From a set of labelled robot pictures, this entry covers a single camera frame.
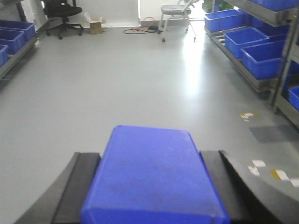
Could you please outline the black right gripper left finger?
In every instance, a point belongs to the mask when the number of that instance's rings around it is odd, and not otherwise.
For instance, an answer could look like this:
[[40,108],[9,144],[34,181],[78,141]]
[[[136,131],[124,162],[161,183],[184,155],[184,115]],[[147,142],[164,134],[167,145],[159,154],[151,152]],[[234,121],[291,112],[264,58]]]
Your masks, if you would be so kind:
[[79,224],[80,211],[100,163],[99,153],[75,152],[56,180],[16,224]]

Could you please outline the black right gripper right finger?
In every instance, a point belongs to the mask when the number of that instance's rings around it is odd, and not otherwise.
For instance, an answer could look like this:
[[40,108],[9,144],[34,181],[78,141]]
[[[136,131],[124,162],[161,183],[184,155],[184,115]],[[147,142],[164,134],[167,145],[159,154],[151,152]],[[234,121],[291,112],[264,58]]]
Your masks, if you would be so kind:
[[233,224],[297,224],[299,201],[253,175],[227,152],[201,151]]

